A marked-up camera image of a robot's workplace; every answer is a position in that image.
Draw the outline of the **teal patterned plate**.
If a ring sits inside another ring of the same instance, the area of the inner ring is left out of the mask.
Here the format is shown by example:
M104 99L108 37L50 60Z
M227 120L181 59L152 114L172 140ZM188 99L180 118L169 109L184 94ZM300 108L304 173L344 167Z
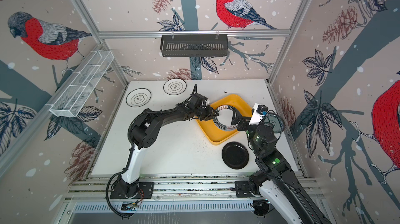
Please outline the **teal patterned plate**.
M265 123L272 128L274 133L282 133L285 130L283 119L275 113L268 113L265 118Z

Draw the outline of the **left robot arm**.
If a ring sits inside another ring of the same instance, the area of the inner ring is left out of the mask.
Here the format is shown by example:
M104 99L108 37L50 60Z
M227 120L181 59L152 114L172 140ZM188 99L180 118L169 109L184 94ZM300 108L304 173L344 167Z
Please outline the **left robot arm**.
M127 137L131 144L130 153L123 170L110 178L110 180L117 178L112 188L125 198L136 196L139 192L140 168L145 151L155 143L163 126L192 119L210 121L217 116L219 113L207 104L207 98L196 90L172 109L159 111L145 109L129 125Z

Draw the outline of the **white plate black rim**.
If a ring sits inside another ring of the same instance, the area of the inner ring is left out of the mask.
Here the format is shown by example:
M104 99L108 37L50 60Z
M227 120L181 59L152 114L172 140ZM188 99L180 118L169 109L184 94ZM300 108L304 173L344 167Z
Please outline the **white plate black rim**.
M138 88L128 93L126 103L130 107L142 107L149 103L151 92L145 88Z
M174 78L166 81L163 86L163 90L170 96L177 96L185 92L187 84L184 80Z

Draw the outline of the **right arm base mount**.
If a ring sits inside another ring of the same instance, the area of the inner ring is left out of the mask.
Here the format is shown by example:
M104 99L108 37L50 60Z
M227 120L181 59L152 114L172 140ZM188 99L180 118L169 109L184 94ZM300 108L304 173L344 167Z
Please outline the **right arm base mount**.
M234 182L234 188L237 198L260 198L260 187L270 178L262 171L257 171L250 175L246 180L237 180Z

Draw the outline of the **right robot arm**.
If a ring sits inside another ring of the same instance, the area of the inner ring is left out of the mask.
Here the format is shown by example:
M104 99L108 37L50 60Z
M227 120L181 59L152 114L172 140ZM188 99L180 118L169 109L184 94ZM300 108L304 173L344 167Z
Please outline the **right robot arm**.
M249 177L250 191L270 202L289 224L328 224L330 220L312 201L286 158L278 151L278 138L270 122L273 114L256 105L251 117L234 110L232 124L246 133L259 170Z

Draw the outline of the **yellow plastic bin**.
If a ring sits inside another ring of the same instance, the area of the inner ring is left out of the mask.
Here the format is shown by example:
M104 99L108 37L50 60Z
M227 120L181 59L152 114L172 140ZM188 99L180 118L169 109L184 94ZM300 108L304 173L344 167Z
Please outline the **yellow plastic bin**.
M247 116L247 117L252 116L252 108L239 95L235 94L228 95L212 103L210 106L216 110L217 107L221 105L231 105L235 107L241 113L242 116ZM218 127L215 126L213 119L210 121L197 120L197 123L200 126L203 133L205 134L205 136L210 141L210 143L215 146L227 141L229 138L239 133L237 129L233 131L220 130Z

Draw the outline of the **white plate black rim back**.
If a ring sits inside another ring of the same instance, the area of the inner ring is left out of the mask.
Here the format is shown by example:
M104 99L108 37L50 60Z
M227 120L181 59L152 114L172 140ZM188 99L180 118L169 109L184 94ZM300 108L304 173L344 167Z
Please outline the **white plate black rim back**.
M163 90L170 96L177 96L185 92L187 84L184 80L174 78L166 81L163 86Z

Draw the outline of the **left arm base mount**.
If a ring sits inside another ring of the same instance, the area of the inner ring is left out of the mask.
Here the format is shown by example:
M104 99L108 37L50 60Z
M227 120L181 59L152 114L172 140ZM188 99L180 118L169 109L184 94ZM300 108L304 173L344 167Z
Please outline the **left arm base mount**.
M123 180L116 181L111 186L111 199L151 199L154 191L153 182L136 181L132 184L127 184Z

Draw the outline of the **green rim plate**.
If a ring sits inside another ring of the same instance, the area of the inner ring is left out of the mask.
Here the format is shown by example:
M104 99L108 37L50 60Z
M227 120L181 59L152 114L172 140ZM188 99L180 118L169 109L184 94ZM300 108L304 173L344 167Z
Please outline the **green rim plate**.
M231 105L221 105L217 107L218 116L213 118L216 127L223 131L233 131L237 124L232 124L234 118L238 116L239 111Z

